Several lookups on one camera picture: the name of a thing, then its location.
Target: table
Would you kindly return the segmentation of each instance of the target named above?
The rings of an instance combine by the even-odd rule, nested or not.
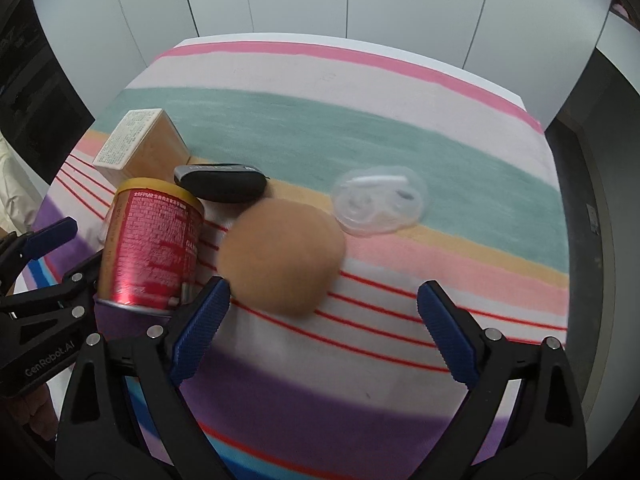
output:
[[[558,178],[539,124],[514,94],[392,48],[297,34],[182,42],[124,89],[79,141],[38,214],[76,218],[75,240],[32,262],[54,283],[100,248],[113,187],[92,168],[132,108],[165,108],[191,153],[264,171],[286,196],[330,210],[335,179],[402,165],[429,187],[421,224],[348,237],[340,278],[305,320],[232,306],[182,393],[239,478],[404,479],[465,394],[434,348],[415,291],[436,279],[481,326],[509,338],[566,339],[568,249]],[[197,279],[215,272],[232,216],[206,204]],[[155,319],[97,307],[107,337]],[[167,460],[142,392],[132,399],[150,450]],[[513,403],[506,395],[479,458]]]

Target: beige ball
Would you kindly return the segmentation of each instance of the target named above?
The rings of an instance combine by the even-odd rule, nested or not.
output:
[[[307,204],[265,198],[244,211],[220,244],[218,272],[248,307],[312,313],[336,279],[346,244],[334,217]]]

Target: blue gripper pad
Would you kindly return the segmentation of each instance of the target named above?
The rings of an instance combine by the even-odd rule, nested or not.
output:
[[[63,218],[30,235],[22,247],[22,255],[28,260],[37,260],[63,244],[73,240],[78,224],[71,217]]]
[[[476,386],[479,379],[476,352],[428,283],[423,283],[418,289],[418,314],[453,378],[469,389]]]
[[[169,378],[175,386],[195,375],[204,352],[209,348],[211,339],[229,310],[230,299],[229,284],[220,280],[180,334],[174,344],[172,368],[169,373]]]

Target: gray floor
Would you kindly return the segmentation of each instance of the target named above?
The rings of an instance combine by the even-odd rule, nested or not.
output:
[[[546,130],[558,170],[569,235],[569,330],[566,354],[584,395],[591,375],[602,316],[602,240],[587,204],[596,208],[591,177],[574,132],[557,119]]]

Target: red can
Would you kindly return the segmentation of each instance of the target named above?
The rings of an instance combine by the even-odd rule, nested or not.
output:
[[[155,178],[124,181],[113,199],[97,301],[170,316],[191,301],[204,208]]]

